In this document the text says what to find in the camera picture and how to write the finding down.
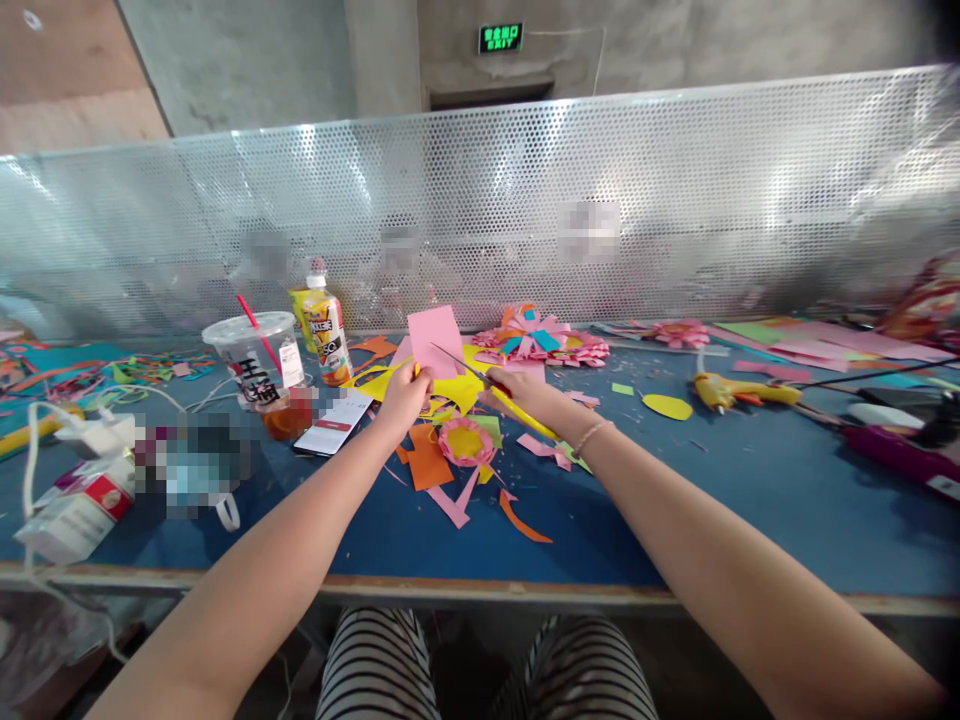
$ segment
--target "wall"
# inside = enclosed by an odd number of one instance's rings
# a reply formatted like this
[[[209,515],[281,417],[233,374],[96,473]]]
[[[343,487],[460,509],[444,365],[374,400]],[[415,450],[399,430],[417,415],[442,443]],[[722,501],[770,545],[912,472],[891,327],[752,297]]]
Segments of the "wall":
[[[420,112],[417,0],[345,0],[357,117]]]
[[[551,96],[561,98],[590,95],[594,83],[603,95],[925,64],[934,60],[933,34],[921,6],[909,0],[419,0],[422,92],[428,99],[431,92],[546,76],[554,81]],[[519,53],[477,55],[480,25],[517,21],[525,23]],[[574,29],[584,31],[536,34]]]
[[[0,0],[0,68],[0,155],[168,136],[113,0]]]
[[[118,0],[175,135],[356,117],[343,0]]]

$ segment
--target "forearm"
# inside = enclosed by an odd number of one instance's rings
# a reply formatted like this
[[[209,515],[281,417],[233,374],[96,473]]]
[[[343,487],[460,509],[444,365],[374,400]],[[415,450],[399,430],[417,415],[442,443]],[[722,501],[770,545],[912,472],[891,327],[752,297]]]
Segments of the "forearm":
[[[374,423],[251,528],[150,637],[91,717],[112,717],[134,701],[143,706],[152,690],[184,683],[239,704],[313,601],[402,437]],[[177,715],[169,695],[155,699],[164,704],[154,712]]]
[[[561,423],[578,435],[599,420]],[[780,717],[914,717],[939,686],[771,540],[614,428],[583,457],[677,599]]]

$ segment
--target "juice bottle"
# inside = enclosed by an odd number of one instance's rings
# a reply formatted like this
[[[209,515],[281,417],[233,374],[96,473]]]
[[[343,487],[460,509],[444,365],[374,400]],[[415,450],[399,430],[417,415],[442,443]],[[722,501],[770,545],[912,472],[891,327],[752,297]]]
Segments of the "juice bottle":
[[[326,287],[326,266],[317,256],[310,262],[306,287],[291,290],[290,299],[307,347],[320,360],[323,382],[336,387],[353,377],[353,365],[343,332],[343,309]]]

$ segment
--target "hand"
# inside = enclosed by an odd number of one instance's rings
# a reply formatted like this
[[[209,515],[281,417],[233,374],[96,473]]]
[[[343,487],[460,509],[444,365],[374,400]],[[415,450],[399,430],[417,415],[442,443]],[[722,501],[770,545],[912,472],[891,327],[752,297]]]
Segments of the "hand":
[[[430,409],[433,370],[422,368],[414,377],[415,373],[413,362],[406,362],[396,369],[377,413],[378,423],[400,434],[410,429],[421,412]]]
[[[583,437],[583,434],[599,419],[597,413],[579,405],[557,388],[540,382],[527,373],[490,368],[487,375],[510,391],[513,402],[568,443],[576,442]],[[514,417],[492,392],[484,391],[479,397],[483,404],[489,405],[504,415]]]

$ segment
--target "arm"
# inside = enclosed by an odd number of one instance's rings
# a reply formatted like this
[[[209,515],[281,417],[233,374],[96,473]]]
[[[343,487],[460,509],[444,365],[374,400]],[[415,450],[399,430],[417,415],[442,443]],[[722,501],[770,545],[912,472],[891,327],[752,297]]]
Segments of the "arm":
[[[574,447],[602,419],[526,375],[490,375]],[[945,701],[839,595],[619,430],[596,431],[581,454],[674,595],[776,717],[922,718]]]
[[[232,718],[316,597],[334,553],[431,388],[394,373],[377,419],[257,523],[133,656],[89,718]]]

